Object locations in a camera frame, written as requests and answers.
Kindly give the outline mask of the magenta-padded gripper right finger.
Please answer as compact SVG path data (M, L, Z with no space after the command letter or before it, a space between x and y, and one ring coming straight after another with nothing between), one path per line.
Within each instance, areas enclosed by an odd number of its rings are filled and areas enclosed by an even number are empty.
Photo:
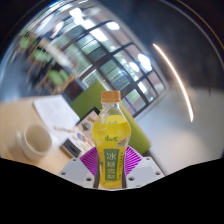
M128 146L124 159L124 175L127 188L139 188L164 177L152 157L143 157Z

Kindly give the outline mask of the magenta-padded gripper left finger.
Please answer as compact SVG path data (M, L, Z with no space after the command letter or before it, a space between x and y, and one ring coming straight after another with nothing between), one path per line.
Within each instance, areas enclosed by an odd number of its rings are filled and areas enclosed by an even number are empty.
M97 188L99 173L96 148L92 148L80 158L72 158L58 176L84 188Z

